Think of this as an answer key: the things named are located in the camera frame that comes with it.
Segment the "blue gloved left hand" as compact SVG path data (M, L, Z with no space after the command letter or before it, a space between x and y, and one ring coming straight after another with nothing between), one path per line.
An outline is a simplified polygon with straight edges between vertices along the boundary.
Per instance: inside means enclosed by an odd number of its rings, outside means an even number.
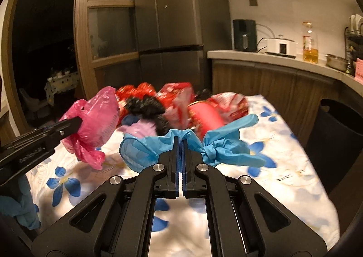
M1 196L1 213L16 218L17 222L29 230L39 229L41 222L31 195L31 187L26 175L18 178L17 196Z

